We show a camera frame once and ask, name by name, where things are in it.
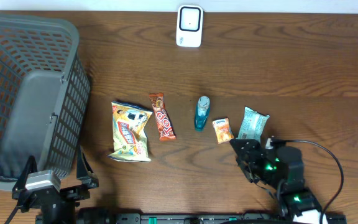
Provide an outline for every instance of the yellow snack package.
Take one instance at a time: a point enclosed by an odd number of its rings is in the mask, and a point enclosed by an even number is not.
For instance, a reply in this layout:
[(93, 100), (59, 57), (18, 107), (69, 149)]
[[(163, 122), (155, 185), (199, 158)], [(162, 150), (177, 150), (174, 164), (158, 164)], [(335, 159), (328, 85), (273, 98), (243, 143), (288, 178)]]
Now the yellow snack package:
[(231, 132), (229, 118), (217, 119), (212, 122), (214, 126), (218, 143), (224, 143), (233, 139), (233, 133)]
[(128, 103), (111, 102), (112, 138), (115, 161), (148, 162), (147, 137), (144, 126), (153, 112)]

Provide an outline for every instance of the plastic crate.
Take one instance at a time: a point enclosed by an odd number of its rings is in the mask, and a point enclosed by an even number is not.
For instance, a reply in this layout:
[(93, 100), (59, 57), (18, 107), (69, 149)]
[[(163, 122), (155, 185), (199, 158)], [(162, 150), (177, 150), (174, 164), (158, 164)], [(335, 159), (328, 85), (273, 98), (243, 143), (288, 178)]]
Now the plastic crate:
[(29, 156), (68, 175), (90, 93), (78, 31), (61, 19), (0, 15), (0, 189)]

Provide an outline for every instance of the snack bag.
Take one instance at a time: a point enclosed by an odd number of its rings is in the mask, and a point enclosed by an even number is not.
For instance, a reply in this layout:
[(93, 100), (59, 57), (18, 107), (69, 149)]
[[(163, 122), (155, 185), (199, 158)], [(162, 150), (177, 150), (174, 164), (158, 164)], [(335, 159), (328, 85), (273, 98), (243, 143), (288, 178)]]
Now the snack bag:
[(115, 161), (151, 161), (143, 129), (153, 112), (115, 101), (111, 102), (111, 106), (114, 153), (109, 157)]
[(219, 144), (230, 141), (230, 139), (234, 138), (233, 133), (231, 133), (228, 118), (214, 120), (212, 125), (214, 126)]
[(237, 139), (255, 139), (260, 142), (260, 135), (262, 135), (269, 117), (269, 115), (261, 115), (253, 109), (246, 107)]
[(177, 137), (173, 133), (171, 121), (169, 120), (167, 111), (165, 110), (164, 94), (151, 93), (149, 97), (152, 102), (157, 128), (160, 133), (160, 141), (176, 139)]

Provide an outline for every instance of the wood grain surface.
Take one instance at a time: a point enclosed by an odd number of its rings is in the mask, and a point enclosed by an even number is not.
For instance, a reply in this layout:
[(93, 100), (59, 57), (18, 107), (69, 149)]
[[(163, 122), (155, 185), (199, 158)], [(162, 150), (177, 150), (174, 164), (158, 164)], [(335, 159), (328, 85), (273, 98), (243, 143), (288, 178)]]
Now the wood grain surface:
[[(269, 114), (264, 137), (316, 141), (341, 161), (345, 184), (329, 211), (358, 223), (358, 15), (205, 13), (200, 48), (176, 46), (176, 13), (10, 12), (66, 19), (80, 33), (78, 52), (93, 86), (81, 143), (100, 180), (82, 207), (144, 213), (243, 213), (275, 210), (248, 183), (229, 144), (217, 144), (212, 120), (229, 118), (238, 133), (244, 107)], [(145, 127), (152, 162), (116, 162), (112, 100), (151, 108), (163, 92), (176, 141), (160, 142), (152, 117)], [(197, 99), (211, 99), (202, 133), (194, 129)], [(339, 171), (324, 151), (303, 153), (306, 184), (324, 206)], [(63, 186), (77, 184), (75, 173)], [(15, 206), (0, 192), (0, 223)], [(33, 223), (38, 211), (18, 213)]]

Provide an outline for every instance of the green light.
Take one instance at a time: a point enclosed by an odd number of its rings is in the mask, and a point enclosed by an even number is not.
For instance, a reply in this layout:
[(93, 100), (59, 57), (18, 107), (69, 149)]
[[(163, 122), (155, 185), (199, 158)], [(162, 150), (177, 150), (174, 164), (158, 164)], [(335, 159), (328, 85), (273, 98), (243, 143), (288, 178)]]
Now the green light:
[(271, 165), (267, 165), (266, 168), (267, 170), (273, 170), (273, 167)]

